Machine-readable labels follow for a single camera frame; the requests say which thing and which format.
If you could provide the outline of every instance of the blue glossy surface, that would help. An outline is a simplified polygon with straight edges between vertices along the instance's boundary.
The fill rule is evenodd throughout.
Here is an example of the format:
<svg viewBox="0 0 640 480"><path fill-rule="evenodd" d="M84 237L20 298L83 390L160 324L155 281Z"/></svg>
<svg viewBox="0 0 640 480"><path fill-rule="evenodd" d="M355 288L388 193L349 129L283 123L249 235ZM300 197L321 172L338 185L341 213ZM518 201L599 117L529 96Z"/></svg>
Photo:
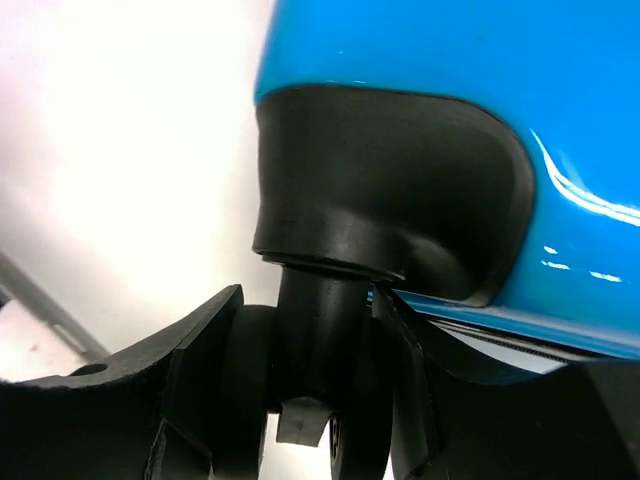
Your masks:
<svg viewBox="0 0 640 480"><path fill-rule="evenodd" d="M640 358L640 2L281 0L256 99L302 84L443 94L530 152L532 224L493 305L418 310Z"/></svg>

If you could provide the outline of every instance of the blue plastic shell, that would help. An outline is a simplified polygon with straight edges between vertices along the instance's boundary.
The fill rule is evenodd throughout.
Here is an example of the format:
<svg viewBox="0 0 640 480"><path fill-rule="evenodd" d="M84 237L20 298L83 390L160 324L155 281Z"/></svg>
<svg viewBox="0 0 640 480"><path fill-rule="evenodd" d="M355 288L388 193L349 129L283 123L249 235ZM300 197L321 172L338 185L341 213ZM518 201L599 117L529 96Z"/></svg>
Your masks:
<svg viewBox="0 0 640 480"><path fill-rule="evenodd" d="M537 196L490 307L421 312L640 358L640 2L280 0L256 101L305 84L448 95L519 135Z"/></svg>

